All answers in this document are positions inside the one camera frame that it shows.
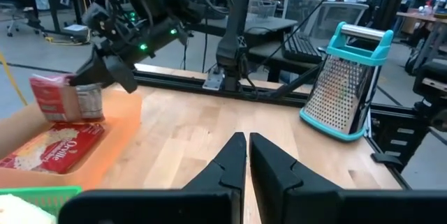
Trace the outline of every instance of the teal grater handle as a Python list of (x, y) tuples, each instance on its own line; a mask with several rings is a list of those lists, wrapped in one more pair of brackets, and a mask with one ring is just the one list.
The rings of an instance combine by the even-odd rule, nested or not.
[[(364, 38), (379, 41), (374, 51), (352, 47), (346, 44), (348, 37)], [(385, 32), (376, 29), (358, 27), (340, 22), (334, 36), (330, 39), (327, 53), (366, 66), (381, 66), (385, 63), (393, 42), (392, 30)]]

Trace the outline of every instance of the gray floor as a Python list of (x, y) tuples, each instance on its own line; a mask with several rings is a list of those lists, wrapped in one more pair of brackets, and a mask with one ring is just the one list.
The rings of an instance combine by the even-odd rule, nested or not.
[[(42, 21), (45, 27), (51, 23), (48, 16), (42, 17)], [(26, 27), (22, 27), (19, 32), (14, 33), (12, 38), (9, 38), (6, 36), (7, 24), (7, 21), (2, 22), (0, 19), (0, 28), (4, 30), (4, 33), (0, 33), (0, 52), (9, 63), (75, 71), (89, 56), (89, 46), (51, 45), (42, 36), (35, 35), (31, 29)], [(204, 38), (205, 36), (201, 33), (195, 33), (195, 36), (190, 38), (186, 57), (187, 70), (202, 70)], [(219, 38), (216, 36), (208, 37), (205, 70), (215, 63), (215, 49), (218, 41)], [(156, 58), (146, 59), (143, 63), (179, 68), (183, 59), (183, 46), (178, 42), (173, 42), (158, 51), (156, 55)], [(379, 80), (379, 86), (404, 106), (412, 106), (421, 99), (411, 90), (414, 77), (408, 76), (401, 67), (408, 55), (409, 50), (405, 46), (393, 45), (389, 60), (384, 66)], [(11, 71), (28, 101), (34, 99), (29, 88), (28, 78), (33, 74), (50, 74), (16, 67), (11, 67)], [(257, 80), (266, 80), (267, 78), (265, 70), (259, 70), (252, 75), (252, 78)], [(0, 96), (3, 108), (0, 111), (0, 118), (6, 118), (19, 110), (22, 104), (2, 68), (0, 68), (0, 87), (3, 93)], [(380, 91), (377, 91), (374, 102), (394, 105), (391, 99)], [(441, 135), (447, 138), (447, 134), (442, 133)], [(447, 189), (447, 146), (429, 134), (403, 171), (403, 175), (413, 188)]]

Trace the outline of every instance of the green container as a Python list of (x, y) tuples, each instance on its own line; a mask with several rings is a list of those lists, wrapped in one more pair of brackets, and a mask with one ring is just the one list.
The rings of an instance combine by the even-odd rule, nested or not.
[(20, 197), (57, 217), (64, 203), (81, 191), (79, 186), (0, 188), (0, 195), (12, 194)]

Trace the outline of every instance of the stainless steel grater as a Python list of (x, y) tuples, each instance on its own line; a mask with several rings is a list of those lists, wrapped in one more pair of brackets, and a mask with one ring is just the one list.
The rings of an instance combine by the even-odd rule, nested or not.
[[(346, 45), (355, 36), (378, 40), (376, 50)], [(340, 23), (300, 116), (315, 128), (344, 141), (365, 133), (365, 120), (374, 96), (380, 66), (385, 62), (392, 31), (377, 31)]]

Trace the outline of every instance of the snack package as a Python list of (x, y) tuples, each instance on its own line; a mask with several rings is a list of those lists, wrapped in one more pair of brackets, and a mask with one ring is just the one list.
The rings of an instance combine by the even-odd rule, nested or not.
[(45, 118), (52, 122), (94, 122), (104, 120), (101, 86), (70, 86), (72, 75), (33, 76), (29, 79)]
[(1, 224), (56, 224), (56, 217), (11, 194), (0, 195)]
[(100, 124), (55, 124), (3, 160), (0, 167), (63, 174), (100, 139)]

